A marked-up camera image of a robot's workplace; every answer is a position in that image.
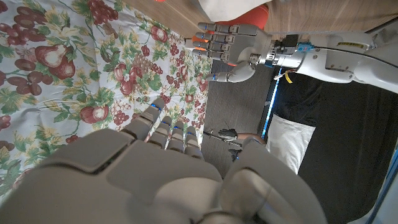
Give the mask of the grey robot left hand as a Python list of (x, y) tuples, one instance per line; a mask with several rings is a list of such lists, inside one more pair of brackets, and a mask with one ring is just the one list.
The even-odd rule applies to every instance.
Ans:
[(196, 37), (204, 42), (194, 41), (194, 55), (219, 60), (232, 65), (229, 72), (218, 72), (206, 76), (214, 82), (244, 82), (255, 73), (256, 65), (272, 62), (272, 36), (252, 24), (209, 24), (200, 22)]

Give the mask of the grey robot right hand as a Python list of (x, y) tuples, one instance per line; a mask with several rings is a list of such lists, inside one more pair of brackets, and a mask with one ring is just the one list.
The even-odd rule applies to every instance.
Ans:
[(311, 188), (252, 137), (221, 176), (156, 99), (121, 131), (95, 131), (32, 169), (2, 223), (325, 223)]

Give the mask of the person black gloved hand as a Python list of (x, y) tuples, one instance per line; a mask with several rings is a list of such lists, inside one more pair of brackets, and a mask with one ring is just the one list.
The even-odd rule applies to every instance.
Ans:
[(222, 129), (218, 131), (218, 136), (222, 138), (225, 142), (231, 142), (237, 140), (238, 133), (235, 129)]

